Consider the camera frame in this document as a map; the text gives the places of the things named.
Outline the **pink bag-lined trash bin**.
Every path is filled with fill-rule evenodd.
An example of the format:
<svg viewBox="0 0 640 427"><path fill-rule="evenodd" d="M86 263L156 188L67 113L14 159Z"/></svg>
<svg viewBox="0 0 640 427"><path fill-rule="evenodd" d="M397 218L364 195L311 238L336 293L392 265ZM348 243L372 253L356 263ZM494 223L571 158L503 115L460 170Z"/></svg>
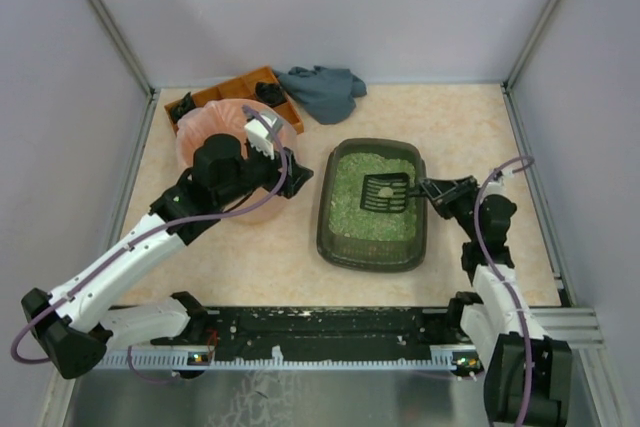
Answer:
<svg viewBox="0 0 640 427"><path fill-rule="evenodd" d="M246 116L242 107L247 105L257 112L269 112L278 115L283 126L278 132L278 137L284 147L291 149L297 156L297 132L294 127L280 114L276 114L265 104L249 99L223 99L210 101L204 107L196 108L178 122L176 136L176 155L178 170L184 171L192 167L195 151L204 144L204 141L214 134L229 134L236 137L241 143L241 153L247 157L246 133L244 125ZM255 192L242 206L247 207L261 200L267 194L267 190L260 189ZM286 207L287 200L282 197L274 197L258 209L242 216L229 219L232 222L251 225L270 222L281 215Z"/></svg>

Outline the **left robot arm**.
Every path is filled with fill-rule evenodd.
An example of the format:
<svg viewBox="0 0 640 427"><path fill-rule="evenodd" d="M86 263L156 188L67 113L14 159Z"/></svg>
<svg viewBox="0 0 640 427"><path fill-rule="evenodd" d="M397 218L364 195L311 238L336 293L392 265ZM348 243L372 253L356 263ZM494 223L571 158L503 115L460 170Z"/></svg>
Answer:
<svg viewBox="0 0 640 427"><path fill-rule="evenodd" d="M189 246L223 219L250 212L246 201L294 197L312 178L279 141L272 153L229 134L215 134L198 148L193 164L150 206L135 228L73 279L49 292L34 288L21 300L27 324L11 344L25 363L20 341L32 335L65 379L92 370L111 350L145 342L186 345L206 335L208 312L189 293L162 302L114 309L121 295L154 267Z"/></svg>

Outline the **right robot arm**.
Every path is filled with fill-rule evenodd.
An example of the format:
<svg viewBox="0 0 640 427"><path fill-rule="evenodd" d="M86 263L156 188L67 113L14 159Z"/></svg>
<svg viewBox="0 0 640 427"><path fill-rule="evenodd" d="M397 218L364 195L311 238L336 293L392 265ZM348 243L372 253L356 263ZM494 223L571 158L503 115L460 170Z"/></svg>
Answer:
<svg viewBox="0 0 640 427"><path fill-rule="evenodd" d="M484 408L492 423L564 426L568 421L573 354L553 339L527 305L517 285L507 245L514 202L502 180L484 183L425 178L416 196L429 200L443 219L453 219L468 236L461 264L472 291L450 303L461 331L472 341L484 368Z"/></svg>

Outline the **black litter scoop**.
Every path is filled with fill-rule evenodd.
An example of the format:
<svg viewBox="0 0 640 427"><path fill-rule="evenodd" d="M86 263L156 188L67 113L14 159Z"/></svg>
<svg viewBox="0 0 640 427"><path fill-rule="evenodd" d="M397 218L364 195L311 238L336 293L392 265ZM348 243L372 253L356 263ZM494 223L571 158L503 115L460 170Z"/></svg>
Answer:
<svg viewBox="0 0 640 427"><path fill-rule="evenodd" d="M367 174L363 177L359 207L376 214L401 214L408 209L424 210L418 197L418 181L405 172Z"/></svg>

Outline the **dark litter box tray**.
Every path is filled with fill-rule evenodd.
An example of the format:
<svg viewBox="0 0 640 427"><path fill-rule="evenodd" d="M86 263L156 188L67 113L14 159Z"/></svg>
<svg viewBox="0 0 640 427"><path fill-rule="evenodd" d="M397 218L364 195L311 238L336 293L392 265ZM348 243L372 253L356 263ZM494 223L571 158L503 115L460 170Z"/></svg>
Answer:
<svg viewBox="0 0 640 427"><path fill-rule="evenodd" d="M341 142L330 154L320 196L317 250L327 262L374 273L411 271L424 260L427 206L411 198L402 212L361 207L368 175L405 174L409 188L426 176L419 150L410 143L376 138Z"/></svg>

